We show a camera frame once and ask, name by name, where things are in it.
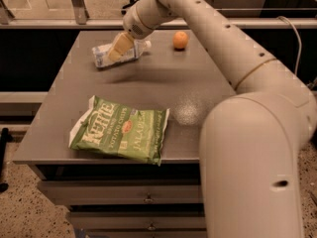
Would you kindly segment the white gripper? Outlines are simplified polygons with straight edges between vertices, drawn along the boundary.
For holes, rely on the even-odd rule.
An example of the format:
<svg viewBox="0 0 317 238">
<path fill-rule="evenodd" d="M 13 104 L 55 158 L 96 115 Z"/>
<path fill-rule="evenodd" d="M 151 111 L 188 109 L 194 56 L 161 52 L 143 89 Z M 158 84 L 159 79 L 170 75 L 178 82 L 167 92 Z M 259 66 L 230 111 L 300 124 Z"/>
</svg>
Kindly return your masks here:
<svg viewBox="0 0 317 238">
<path fill-rule="evenodd" d="M 108 51 L 108 58 L 117 61 L 133 45 L 134 39 L 141 40 L 150 35 L 161 24 L 170 22 L 175 15 L 159 0 L 139 0 L 123 17 L 126 32 L 119 33 Z"/>
</svg>

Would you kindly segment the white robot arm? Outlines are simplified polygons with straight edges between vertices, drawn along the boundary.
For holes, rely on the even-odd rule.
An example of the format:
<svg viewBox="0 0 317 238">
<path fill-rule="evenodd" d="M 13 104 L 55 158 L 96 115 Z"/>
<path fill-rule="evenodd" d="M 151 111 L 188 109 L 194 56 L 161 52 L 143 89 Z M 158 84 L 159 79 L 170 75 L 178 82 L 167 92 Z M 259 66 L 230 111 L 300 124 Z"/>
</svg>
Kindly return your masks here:
<svg viewBox="0 0 317 238">
<path fill-rule="evenodd" d="M 283 63 L 204 0 L 140 0 L 109 57 L 181 17 L 235 95 L 206 117 L 199 162 L 208 238 L 304 238 L 297 156 L 316 100 Z"/>
</svg>

